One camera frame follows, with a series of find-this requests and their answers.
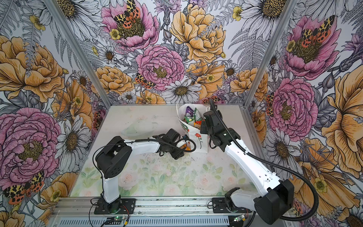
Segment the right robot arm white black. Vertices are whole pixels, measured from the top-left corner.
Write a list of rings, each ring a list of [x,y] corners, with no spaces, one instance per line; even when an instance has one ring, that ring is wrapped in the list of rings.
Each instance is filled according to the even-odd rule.
[[[292,208],[294,186],[289,180],[282,181],[254,158],[239,134],[232,128],[226,129],[219,119],[220,112],[205,112],[201,132],[238,164],[257,189],[256,193],[246,193],[239,187],[231,189],[225,194],[227,209],[254,211],[264,222],[272,225]]]

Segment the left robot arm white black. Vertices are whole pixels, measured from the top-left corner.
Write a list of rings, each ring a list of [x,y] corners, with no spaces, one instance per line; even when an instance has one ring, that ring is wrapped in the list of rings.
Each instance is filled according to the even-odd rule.
[[[184,153],[193,152],[195,143],[185,135],[180,136],[174,129],[147,139],[124,140],[113,137],[110,142],[94,153],[93,164],[101,174],[102,193],[95,205],[95,215],[132,214],[136,200],[123,201],[119,192],[119,175],[129,159],[137,155],[170,153],[174,159]]]

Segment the clear peanut snack packet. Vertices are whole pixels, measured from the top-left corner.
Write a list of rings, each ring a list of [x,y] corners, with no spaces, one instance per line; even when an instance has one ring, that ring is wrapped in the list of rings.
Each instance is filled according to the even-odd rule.
[[[201,123],[202,123],[202,121],[195,121],[194,124],[193,124],[194,128],[200,130],[201,129]]]

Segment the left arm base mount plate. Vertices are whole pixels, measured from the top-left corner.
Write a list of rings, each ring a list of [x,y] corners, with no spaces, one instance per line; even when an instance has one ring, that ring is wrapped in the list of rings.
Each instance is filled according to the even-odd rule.
[[[112,203],[107,203],[104,198],[100,198],[95,206],[95,215],[106,214],[133,214],[136,199],[117,198]]]

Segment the white paper gift bag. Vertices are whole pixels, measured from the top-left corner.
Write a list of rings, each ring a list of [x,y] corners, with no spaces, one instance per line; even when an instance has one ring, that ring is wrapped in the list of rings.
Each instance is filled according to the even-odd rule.
[[[188,137],[196,144],[196,153],[208,153],[209,149],[209,136],[207,134],[200,133],[200,127],[194,127],[194,124],[188,124],[185,120],[185,114],[187,107],[190,107],[193,111],[197,109],[200,116],[208,110],[205,105],[202,104],[176,104],[177,115],[179,117],[179,122],[188,135]]]

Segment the green candy bag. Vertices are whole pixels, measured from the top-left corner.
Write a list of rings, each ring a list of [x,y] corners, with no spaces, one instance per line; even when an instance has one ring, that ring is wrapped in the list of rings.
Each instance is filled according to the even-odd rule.
[[[202,121],[202,117],[198,111],[198,109],[194,109],[194,116],[193,117],[186,117],[184,116],[184,120],[188,125],[193,126],[195,121]]]

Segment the small orange snack packet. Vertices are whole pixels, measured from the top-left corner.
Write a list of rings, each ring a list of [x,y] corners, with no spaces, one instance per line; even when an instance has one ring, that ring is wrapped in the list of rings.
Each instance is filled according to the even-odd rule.
[[[191,151],[191,149],[192,149],[191,143],[190,142],[186,142],[181,148],[184,149],[184,150],[186,150],[186,151]]]

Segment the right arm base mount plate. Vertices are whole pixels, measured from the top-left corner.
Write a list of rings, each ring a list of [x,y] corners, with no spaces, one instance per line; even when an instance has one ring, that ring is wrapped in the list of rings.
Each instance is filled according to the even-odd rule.
[[[246,208],[232,208],[228,207],[225,198],[212,198],[207,207],[213,210],[213,213],[252,213],[251,210]]]

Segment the purple Fox's berries candy bag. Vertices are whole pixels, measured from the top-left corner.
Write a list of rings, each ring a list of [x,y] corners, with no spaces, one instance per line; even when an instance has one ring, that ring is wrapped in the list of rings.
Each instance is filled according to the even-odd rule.
[[[186,110],[185,110],[185,116],[186,117],[193,117],[194,116],[194,109],[192,109],[190,106],[187,106]]]

